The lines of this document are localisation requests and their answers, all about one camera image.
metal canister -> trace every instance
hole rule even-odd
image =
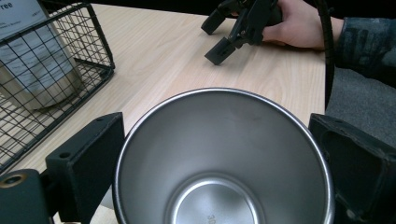
[[[32,0],[0,1],[0,92],[15,106],[33,110],[60,103],[82,84],[81,73],[53,24]],[[17,32],[25,29],[31,32]]]

wooden table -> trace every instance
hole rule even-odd
[[[114,77],[12,170],[45,170],[45,157],[91,120],[121,111],[125,132],[159,102],[206,87],[252,91],[284,106],[304,124],[324,112],[324,54],[270,44],[245,45],[221,65],[204,55],[227,36],[234,20],[213,35],[200,15],[93,5],[116,64]],[[92,223],[117,223],[99,206]]]

stainless steel cup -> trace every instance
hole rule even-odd
[[[305,126],[280,105],[201,89],[129,132],[113,200],[121,223],[332,223],[332,181]]]

hand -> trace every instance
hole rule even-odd
[[[262,31],[263,41],[298,48],[324,49],[323,31],[316,8],[303,0],[278,0],[283,21]],[[341,34],[344,21],[332,18],[334,42]]]

printed label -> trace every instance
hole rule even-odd
[[[47,18],[36,0],[0,0],[0,39]],[[29,91],[40,91],[72,70],[50,25],[0,48],[0,61]]]

